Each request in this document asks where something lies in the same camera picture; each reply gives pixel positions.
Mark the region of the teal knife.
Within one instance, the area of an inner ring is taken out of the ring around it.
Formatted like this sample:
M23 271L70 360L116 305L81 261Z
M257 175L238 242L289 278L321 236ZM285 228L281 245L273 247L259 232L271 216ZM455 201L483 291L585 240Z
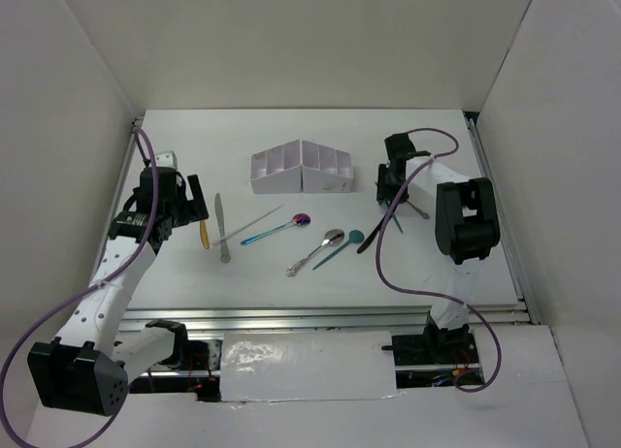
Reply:
M401 234L403 234L403 233L404 233L404 230L403 230L403 227L402 227L402 225L401 225L401 223L400 223L400 221L399 221L399 219L398 219L398 217L397 217L396 211L395 211L395 212L393 212L393 214L392 214L392 217L391 217L391 218L392 218L392 220L394 221L395 225L397 226L397 229L399 230L399 232L400 232Z

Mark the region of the black knife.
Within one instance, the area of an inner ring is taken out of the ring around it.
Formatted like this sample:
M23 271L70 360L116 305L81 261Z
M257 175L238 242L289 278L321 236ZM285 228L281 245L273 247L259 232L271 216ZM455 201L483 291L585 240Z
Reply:
M370 231L370 233L365 237L365 240L359 245L359 247L356 250L357 254L362 254L372 245L372 243L376 239L376 236L382 227L382 224L385 218L386 218L386 214L382 216L382 218L379 220L377 225Z

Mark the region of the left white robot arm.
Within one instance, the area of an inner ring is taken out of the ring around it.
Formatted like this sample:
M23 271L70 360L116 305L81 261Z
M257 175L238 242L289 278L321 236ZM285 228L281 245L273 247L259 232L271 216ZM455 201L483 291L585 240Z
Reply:
M174 229L204 221L208 210L196 175L148 167L113 219L101 264L71 318L50 342L36 342L27 363L45 407L115 415L130 384L157 364L183 368L191 345L180 322L149 321L118 339L127 306Z

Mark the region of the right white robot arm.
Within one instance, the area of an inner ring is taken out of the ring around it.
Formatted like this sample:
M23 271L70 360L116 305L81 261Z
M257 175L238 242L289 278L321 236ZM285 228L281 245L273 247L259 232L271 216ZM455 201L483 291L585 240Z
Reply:
M449 266L444 292L428 313L423 350L435 363L446 362L469 339L469 309L480 263L501 237L492 182L461 175L426 150L418 150L408 133L384 140L388 162L378 166L376 200L391 206L409 200L406 183L435 201L435 240Z

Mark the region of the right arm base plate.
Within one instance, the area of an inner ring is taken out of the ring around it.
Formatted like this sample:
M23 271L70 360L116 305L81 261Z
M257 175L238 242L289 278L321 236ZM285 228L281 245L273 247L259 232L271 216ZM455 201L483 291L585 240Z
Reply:
M392 336L389 344L381 346L382 351L391 352L397 367L453 366L478 364L478 352L474 337L465 344L434 347L424 335Z

